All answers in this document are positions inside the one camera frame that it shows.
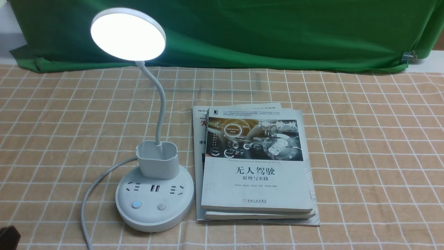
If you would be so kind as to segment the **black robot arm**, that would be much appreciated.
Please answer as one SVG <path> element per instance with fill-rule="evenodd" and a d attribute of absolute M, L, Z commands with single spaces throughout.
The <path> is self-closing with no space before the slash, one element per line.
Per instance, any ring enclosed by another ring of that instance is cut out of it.
<path fill-rule="evenodd" d="M 17 250 L 21 234 L 15 226 L 6 226 L 0 229 L 0 249 Z"/>

